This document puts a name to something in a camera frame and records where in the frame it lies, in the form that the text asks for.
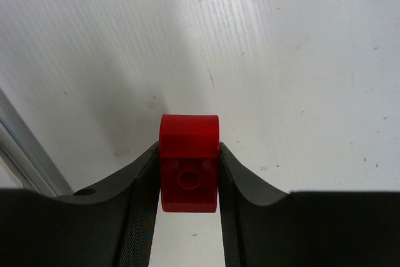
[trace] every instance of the dark speck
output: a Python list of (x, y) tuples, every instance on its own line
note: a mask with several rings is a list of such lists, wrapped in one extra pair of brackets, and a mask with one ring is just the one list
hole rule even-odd
[(114, 156), (123, 156), (123, 155), (127, 154), (128, 152), (129, 152), (128, 149), (125, 149), (125, 150), (123, 150), (123, 151), (116, 151), (116, 152), (114, 153)]
[(149, 101), (149, 102), (147, 103), (147, 106), (148, 106), (149, 108), (151, 108), (151, 109), (155, 109), (157, 105), (156, 105), (154, 102)]

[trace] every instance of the black plastic part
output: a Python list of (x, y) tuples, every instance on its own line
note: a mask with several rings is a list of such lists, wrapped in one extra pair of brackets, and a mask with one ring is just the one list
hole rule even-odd
[[(227, 267), (400, 266), (400, 193), (286, 194), (222, 143), (218, 185)], [(74, 195), (0, 190), (0, 266), (148, 266), (159, 188), (156, 143)]]
[(286, 194), (221, 143), (227, 267), (400, 266), (400, 193)]
[(148, 266), (159, 178), (156, 143), (75, 195), (0, 190), (0, 266)]

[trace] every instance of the white surface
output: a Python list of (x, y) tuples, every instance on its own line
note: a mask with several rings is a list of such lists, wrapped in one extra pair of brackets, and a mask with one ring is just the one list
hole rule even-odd
[[(218, 114), (233, 153), (285, 191), (400, 187), (400, 0), (0, 10), (1, 87), (74, 189), (142, 153), (162, 113)], [(218, 224), (159, 214), (152, 266), (221, 266)]]

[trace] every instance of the textured grip surface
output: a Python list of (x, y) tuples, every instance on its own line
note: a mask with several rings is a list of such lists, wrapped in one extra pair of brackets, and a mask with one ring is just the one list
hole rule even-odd
[(148, 266), (160, 187), (159, 160), (154, 156), (133, 182), (115, 266)]

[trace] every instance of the screw hole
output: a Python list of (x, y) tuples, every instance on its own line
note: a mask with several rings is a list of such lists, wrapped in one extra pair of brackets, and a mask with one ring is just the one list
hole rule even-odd
[(194, 190), (200, 186), (200, 175), (195, 171), (183, 171), (177, 178), (177, 183), (182, 189)]

